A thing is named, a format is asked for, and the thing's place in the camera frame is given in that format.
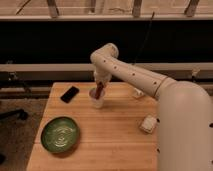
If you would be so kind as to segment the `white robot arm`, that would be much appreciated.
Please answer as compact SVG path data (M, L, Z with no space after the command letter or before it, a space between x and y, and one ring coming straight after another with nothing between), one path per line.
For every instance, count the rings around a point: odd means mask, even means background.
M111 76L158 101L157 171L213 171L213 101L200 85L127 64L115 44L90 55L95 81Z

